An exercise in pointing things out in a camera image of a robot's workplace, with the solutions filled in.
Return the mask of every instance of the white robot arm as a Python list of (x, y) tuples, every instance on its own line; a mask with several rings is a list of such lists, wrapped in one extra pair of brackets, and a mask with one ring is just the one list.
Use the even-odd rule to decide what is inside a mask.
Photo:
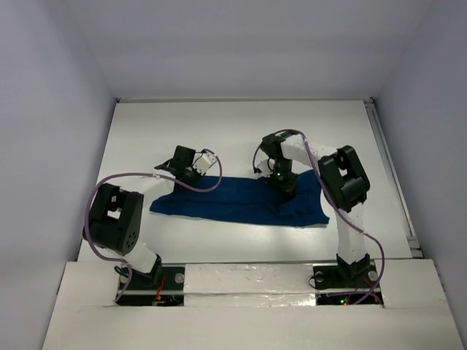
[(338, 272), (344, 280), (355, 280), (371, 267), (364, 236), (349, 226), (348, 222), (358, 228), (363, 227), (363, 202), (369, 190), (369, 180), (352, 147), (336, 149), (309, 141), (308, 145), (314, 161), (310, 159), (306, 150), (303, 135), (298, 132), (283, 131), (265, 136), (260, 149), (269, 159), (260, 162), (255, 171), (266, 176), (266, 183), (272, 187), (294, 196), (298, 176), (292, 172), (292, 161), (298, 161), (311, 168), (318, 166), (319, 172), (316, 174), (326, 186), (325, 196), (332, 196), (331, 200), (339, 210), (339, 213), (336, 213), (339, 235)]
[[(134, 279), (140, 278), (157, 286), (162, 261), (139, 238), (142, 212), (148, 210), (154, 200), (174, 190), (213, 190), (217, 185), (206, 190), (192, 186), (217, 162), (217, 156), (208, 150), (196, 152), (178, 146), (174, 157), (155, 167), (154, 173), (131, 177), (126, 182), (119, 182), (120, 185), (112, 184), (112, 181), (104, 183), (89, 211), (89, 236), (84, 230), (83, 238), (110, 252), (119, 261), (126, 261)], [(121, 268), (116, 271), (125, 275)]]

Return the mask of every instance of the purple cable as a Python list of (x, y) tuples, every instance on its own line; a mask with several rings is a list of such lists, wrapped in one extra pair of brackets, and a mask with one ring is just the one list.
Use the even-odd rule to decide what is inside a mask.
[[(328, 188), (326, 187), (324, 181), (321, 179), (321, 176), (320, 176), (320, 173), (318, 171), (318, 167), (317, 167), (317, 164), (314, 160), (314, 157), (313, 157), (313, 154), (312, 154), (312, 151), (310, 150), (309, 148), (309, 145), (308, 145), (308, 140), (305, 136), (304, 133), (302, 133), (301, 131), (298, 131), (298, 130), (293, 130), (293, 129), (282, 129), (282, 130), (279, 130), (279, 131), (276, 131), (274, 134), (276, 133), (282, 133), (284, 131), (292, 131), (292, 132), (295, 132), (297, 133), (298, 135), (301, 136), (301, 138), (304, 140), (304, 144), (305, 144), (305, 150), (306, 150), (306, 153), (308, 154), (308, 158), (309, 158), (309, 161), (310, 163), (312, 164), (312, 167), (313, 167), (313, 171), (314, 171), (314, 174), (316, 175), (317, 179), (318, 179), (318, 182), (320, 183), (320, 186), (321, 188), (323, 189), (323, 193), (324, 193), (324, 196), (327, 200), (327, 202), (332, 206), (332, 208), (334, 209), (334, 211), (339, 215), (339, 217), (346, 223), (348, 224), (351, 228), (353, 228), (355, 231), (359, 232), (359, 233), (362, 233), (365, 237), (368, 237), (370, 238), (372, 241), (374, 241), (377, 246), (379, 247), (379, 250), (381, 252), (381, 272), (379, 273), (379, 276), (378, 276), (378, 279), (374, 282), (373, 284), (373, 287), (370, 288), (370, 290), (363, 296), (361, 297), (360, 299), (358, 299), (353, 305), (356, 305), (356, 304), (359, 304), (361, 303), (362, 301), (364, 301), (369, 295), (371, 295), (374, 291), (374, 289), (378, 286), (379, 282), (381, 281), (381, 278), (382, 278), (382, 274), (385, 272), (385, 251), (384, 249), (382, 248), (382, 245), (381, 243), (375, 238), (373, 237), (372, 235), (370, 235), (369, 233), (365, 232), (363, 229), (359, 228), (358, 226), (354, 225), (353, 222), (350, 222), (340, 211), (339, 211), (339, 208), (337, 208), (337, 205), (334, 203), (334, 200), (332, 199), (330, 193), (329, 193), (329, 190)], [(260, 146), (258, 146), (258, 148), (256, 149), (255, 151), (255, 154), (253, 155), (253, 168), (255, 168), (255, 159), (256, 159), (256, 155), (258, 153), (260, 149)]]
[(220, 181), (222, 180), (222, 164), (220, 163), (220, 159), (218, 156), (216, 156), (216, 154), (210, 150), (210, 149), (204, 149), (204, 151), (206, 152), (209, 152), (211, 153), (212, 155), (214, 155), (214, 157), (216, 158), (216, 161), (217, 161), (217, 164), (219, 164), (219, 179), (217, 181), (217, 183), (210, 187), (210, 188), (196, 188), (196, 187), (192, 187), (190, 186), (189, 184), (185, 184), (184, 182), (181, 182), (180, 180), (177, 180), (177, 179), (174, 179), (170, 176), (166, 176), (166, 175), (163, 175), (163, 174), (153, 174), (153, 173), (121, 173), (121, 174), (113, 174), (113, 175), (109, 175), (107, 177), (104, 177), (101, 181), (99, 181), (97, 183), (97, 185), (93, 188), (93, 190), (91, 191), (90, 193), (90, 196), (89, 196), (89, 199), (88, 199), (88, 202), (86, 204), (86, 209), (85, 209), (85, 236), (86, 236), (86, 241), (88, 241), (89, 243), (89, 247), (91, 248), (91, 250), (94, 252), (95, 255), (97, 255), (98, 257), (100, 257), (102, 260), (105, 260), (105, 261), (113, 261), (113, 262), (116, 262), (116, 263), (122, 263), (124, 265), (126, 265), (128, 267), (128, 278), (127, 278), (127, 281), (125, 283), (125, 285), (123, 286), (122, 290), (120, 291), (120, 293), (117, 295), (117, 297), (115, 297), (115, 302), (119, 301), (119, 299), (122, 297), (123, 293), (127, 290), (128, 288), (128, 285), (130, 284), (130, 280), (131, 280), (131, 277), (133, 276), (133, 271), (131, 270), (131, 266), (130, 264), (128, 263), (128, 261), (126, 261), (125, 259), (123, 258), (118, 258), (118, 257), (106, 257), (104, 255), (102, 255), (100, 253), (100, 251), (96, 248), (96, 246), (94, 245), (94, 242), (93, 242), (93, 239), (90, 237), (90, 226), (89, 226), (89, 213), (90, 213), (90, 208), (93, 204), (93, 200), (94, 200), (94, 197), (96, 197), (96, 193), (97, 191), (99, 190), (99, 188), (107, 181), (111, 180), (111, 179), (116, 179), (116, 178), (119, 178), (119, 177), (127, 177), (127, 176), (146, 176), (146, 177), (160, 177), (161, 179), (166, 179), (166, 180), (169, 180), (169, 181), (173, 181), (175, 182), (176, 184), (179, 184), (180, 186), (183, 186), (185, 188), (188, 188), (189, 190), (192, 190), (193, 192), (200, 192), (200, 193), (206, 193), (206, 192), (210, 192), (210, 191), (213, 191), (215, 190), (219, 184), (220, 184)]

